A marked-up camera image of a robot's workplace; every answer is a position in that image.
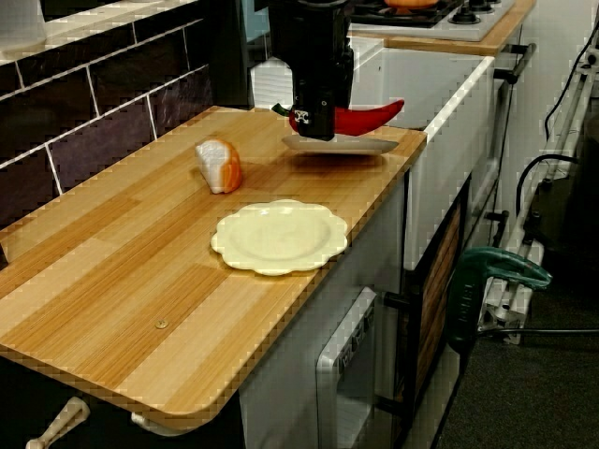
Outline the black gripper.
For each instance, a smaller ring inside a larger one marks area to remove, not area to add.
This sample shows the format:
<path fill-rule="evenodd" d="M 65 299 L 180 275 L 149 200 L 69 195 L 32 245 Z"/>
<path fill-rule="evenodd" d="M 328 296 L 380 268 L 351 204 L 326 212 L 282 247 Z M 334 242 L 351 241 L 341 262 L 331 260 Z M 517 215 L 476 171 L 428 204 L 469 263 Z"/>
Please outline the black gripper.
<path fill-rule="evenodd" d="M 302 137 L 334 137 L 335 103 L 348 109 L 355 57 L 345 1 L 269 1 L 272 54 L 292 71 L 290 123 Z"/>

